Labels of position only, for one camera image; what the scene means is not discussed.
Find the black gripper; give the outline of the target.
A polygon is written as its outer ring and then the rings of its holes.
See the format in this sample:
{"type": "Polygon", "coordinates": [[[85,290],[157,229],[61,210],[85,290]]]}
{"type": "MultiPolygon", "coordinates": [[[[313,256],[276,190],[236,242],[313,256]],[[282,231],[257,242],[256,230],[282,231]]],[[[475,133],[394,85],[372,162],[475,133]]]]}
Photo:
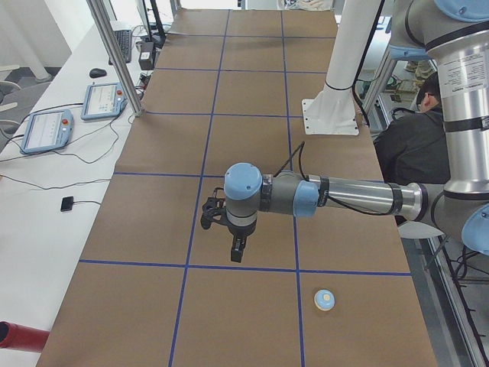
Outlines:
{"type": "Polygon", "coordinates": [[[241,262],[241,254],[244,253],[247,237],[255,231],[255,222],[246,226],[228,225],[229,232],[233,235],[232,247],[230,251],[231,261],[241,262]]]}

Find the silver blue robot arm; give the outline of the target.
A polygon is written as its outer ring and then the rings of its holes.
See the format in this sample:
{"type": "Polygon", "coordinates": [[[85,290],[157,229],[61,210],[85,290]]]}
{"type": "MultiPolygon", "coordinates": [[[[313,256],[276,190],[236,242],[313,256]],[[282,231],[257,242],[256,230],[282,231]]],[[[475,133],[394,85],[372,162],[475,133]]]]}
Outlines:
{"type": "Polygon", "coordinates": [[[232,261],[242,259],[258,212],[311,216],[323,206],[424,222],[487,253],[488,3],[397,1],[391,43],[422,47],[437,64],[449,181],[399,186],[290,171],[263,175],[252,164],[235,164],[225,174],[220,210],[233,235],[232,261]]]}

